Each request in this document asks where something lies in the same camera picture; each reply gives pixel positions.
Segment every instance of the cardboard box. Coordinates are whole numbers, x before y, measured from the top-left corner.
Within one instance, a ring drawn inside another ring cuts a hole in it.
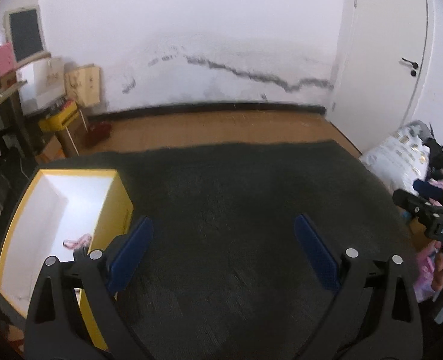
[[[17,80],[28,81],[19,91],[24,115],[45,109],[65,95],[64,67],[61,58],[46,58],[17,70]]]
[[[0,294],[26,318],[40,268],[49,256],[73,260],[64,240],[90,234],[89,252],[129,230],[133,205],[116,170],[41,169],[22,197],[0,255]],[[107,349],[83,290],[77,293],[93,343]]]
[[[66,95],[82,107],[100,102],[100,68],[94,65],[79,67],[65,74]]]
[[[17,81],[17,72],[12,71],[0,78],[0,89],[7,90]]]
[[[63,147],[67,157],[80,154],[80,149],[85,146],[86,127],[83,118],[77,112],[63,130],[56,132],[56,137]]]
[[[39,164],[47,164],[62,158],[66,158],[65,153],[63,152],[62,144],[55,136],[50,139],[43,151],[35,157]]]

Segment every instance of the door handle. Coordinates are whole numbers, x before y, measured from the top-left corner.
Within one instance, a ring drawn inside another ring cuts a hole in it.
[[[402,59],[403,59],[403,61],[412,64],[413,69],[418,69],[418,64],[417,64],[417,62],[412,62],[412,61],[409,61],[408,59],[405,59],[405,58],[402,58]]]

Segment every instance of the black rug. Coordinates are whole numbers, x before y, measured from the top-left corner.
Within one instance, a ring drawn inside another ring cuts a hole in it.
[[[332,299],[295,240],[302,212],[343,249],[397,252],[417,273],[390,195],[334,142],[104,153],[51,166],[118,169],[134,219],[153,219],[151,247],[118,305],[157,360],[294,356]]]

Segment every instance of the blue gripper pad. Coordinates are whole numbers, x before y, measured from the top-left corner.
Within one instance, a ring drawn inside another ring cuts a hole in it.
[[[106,289],[111,295],[124,290],[141,262],[153,238],[153,223],[144,216],[126,235],[124,244],[108,267],[108,283]]]
[[[334,294],[340,289],[338,264],[323,244],[316,230],[303,215],[295,219],[295,237],[310,261],[323,288]]]
[[[431,185],[427,181],[415,180],[413,182],[413,189],[424,199],[433,199],[437,202],[443,198],[443,189]]]

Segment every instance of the chalkboard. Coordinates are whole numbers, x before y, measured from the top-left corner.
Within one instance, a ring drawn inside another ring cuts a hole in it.
[[[35,8],[10,13],[9,24],[17,62],[44,51]]]

